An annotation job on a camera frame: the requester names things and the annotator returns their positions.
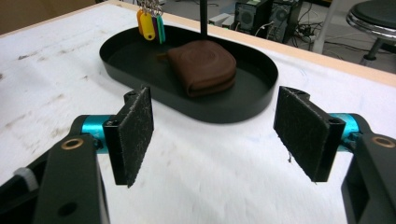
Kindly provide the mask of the black computer tower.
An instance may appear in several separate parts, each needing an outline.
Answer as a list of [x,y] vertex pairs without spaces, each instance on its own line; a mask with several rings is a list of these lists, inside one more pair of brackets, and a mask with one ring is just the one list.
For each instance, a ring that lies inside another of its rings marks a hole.
[[234,6],[235,30],[255,35],[270,20],[274,0],[238,0]]
[[302,0],[274,0],[270,21],[269,39],[287,43],[293,36],[300,15]]

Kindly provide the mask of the white stand pole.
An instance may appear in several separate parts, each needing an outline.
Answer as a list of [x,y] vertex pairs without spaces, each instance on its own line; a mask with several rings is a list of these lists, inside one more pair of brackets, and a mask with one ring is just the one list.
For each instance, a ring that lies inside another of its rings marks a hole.
[[318,54],[321,54],[324,47],[326,33],[332,21],[332,16],[335,13],[336,9],[338,8],[341,0],[332,0],[329,10],[326,14],[325,20],[322,24],[322,28],[313,44],[312,51]]

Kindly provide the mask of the brown zip pouch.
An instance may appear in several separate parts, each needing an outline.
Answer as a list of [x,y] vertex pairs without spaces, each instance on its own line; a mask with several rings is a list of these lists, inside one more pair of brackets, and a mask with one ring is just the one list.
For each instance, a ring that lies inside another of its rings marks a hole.
[[226,91],[235,83],[236,59],[214,41],[191,41],[157,59],[169,62],[189,97]]

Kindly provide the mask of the chrome stool with black seat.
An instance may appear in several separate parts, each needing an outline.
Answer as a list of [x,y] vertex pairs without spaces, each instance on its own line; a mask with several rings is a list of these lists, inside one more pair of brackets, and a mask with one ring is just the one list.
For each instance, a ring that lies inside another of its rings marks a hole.
[[396,43],[396,0],[367,0],[354,5],[346,15],[353,28],[371,35],[375,42],[361,65],[369,66],[385,43]]

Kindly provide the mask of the key bunch with coloured tags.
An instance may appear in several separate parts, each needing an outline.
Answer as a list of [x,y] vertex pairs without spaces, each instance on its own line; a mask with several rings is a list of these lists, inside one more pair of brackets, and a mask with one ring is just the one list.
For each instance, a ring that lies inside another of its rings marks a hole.
[[165,42],[163,9],[160,0],[137,0],[139,9],[136,13],[139,34],[147,41]]

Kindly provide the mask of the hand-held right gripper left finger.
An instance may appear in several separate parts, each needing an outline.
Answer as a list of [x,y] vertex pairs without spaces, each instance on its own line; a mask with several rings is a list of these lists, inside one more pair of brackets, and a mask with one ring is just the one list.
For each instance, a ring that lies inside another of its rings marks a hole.
[[89,115],[82,133],[100,142],[99,151],[107,153],[117,185],[131,187],[141,168],[154,131],[149,87],[129,91],[124,106],[116,115]]

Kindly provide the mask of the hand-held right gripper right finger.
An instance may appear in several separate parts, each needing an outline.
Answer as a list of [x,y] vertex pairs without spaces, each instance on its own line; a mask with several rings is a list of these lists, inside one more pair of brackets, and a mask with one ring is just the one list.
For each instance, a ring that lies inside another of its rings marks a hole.
[[337,149],[360,131],[351,114],[329,114],[308,93],[284,86],[278,91],[274,129],[312,182],[328,180]]

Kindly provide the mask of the black oval tray with post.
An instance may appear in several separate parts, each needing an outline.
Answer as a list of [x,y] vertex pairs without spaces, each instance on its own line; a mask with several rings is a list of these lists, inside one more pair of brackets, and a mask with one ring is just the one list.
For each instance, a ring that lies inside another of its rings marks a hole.
[[214,36],[209,39],[222,45],[236,59],[235,84],[207,96],[188,96],[170,65],[157,56],[198,40],[201,35],[174,25],[167,25],[164,30],[163,44],[147,41],[136,26],[110,37],[99,50],[110,77],[134,90],[149,87],[154,100],[209,123],[250,119],[270,104],[278,78],[275,63],[257,49]]

